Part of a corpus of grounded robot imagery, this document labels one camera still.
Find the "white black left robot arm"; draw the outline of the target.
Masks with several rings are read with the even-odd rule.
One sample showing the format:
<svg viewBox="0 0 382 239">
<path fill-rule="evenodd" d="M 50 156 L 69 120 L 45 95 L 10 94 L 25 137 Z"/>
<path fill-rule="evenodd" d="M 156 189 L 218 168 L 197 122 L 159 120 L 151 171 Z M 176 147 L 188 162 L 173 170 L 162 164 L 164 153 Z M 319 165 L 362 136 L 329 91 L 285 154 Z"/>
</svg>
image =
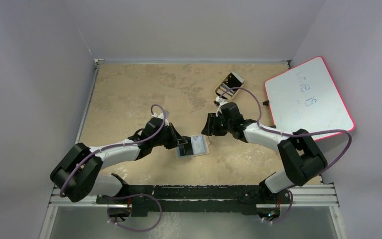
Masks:
<svg viewBox="0 0 382 239">
<path fill-rule="evenodd" d="M 87 147 L 77 143 L 67 152 L 50 173 L 50 180 L 60 189 L 61 197 L 78 202 L 92 193 L 109 195 L 117 204 L 128 199 L 128 190 L 119 176 L 105 179 L 100 171 L 116 164 L 136 161 L 148 156 L 153 148 L 167 150 L 190 143 L 189 136 L 180 135 L 172 123 L 152 117 L 144 128 L 126 140 L 101 147 Z"/>
</svg>

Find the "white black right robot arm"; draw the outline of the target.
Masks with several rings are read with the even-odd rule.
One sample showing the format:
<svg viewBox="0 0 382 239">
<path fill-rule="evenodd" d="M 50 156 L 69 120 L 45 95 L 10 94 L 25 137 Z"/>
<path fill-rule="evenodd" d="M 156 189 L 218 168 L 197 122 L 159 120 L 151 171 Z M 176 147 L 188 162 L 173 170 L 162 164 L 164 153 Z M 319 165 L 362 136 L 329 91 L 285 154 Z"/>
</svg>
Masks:
<svg viewBox="0 0 382 239">
<path fill-rule="evenodd" d="M 277 152 L 283 170 L 273 173 L 260 183 L 260 198 L 267 203 L 279 196 L 279 192 L 303 186 L 326 169 L 328 162 L 307 131 L 300 129 L 290 136 L 268 132 L 255 120 L 244 119 L 237 104 L 224 103 L 215 113 L 208 113 L 201 132 L 205 136 L 225 136 L 244 143 L 261 145 Z"/>
</svg>

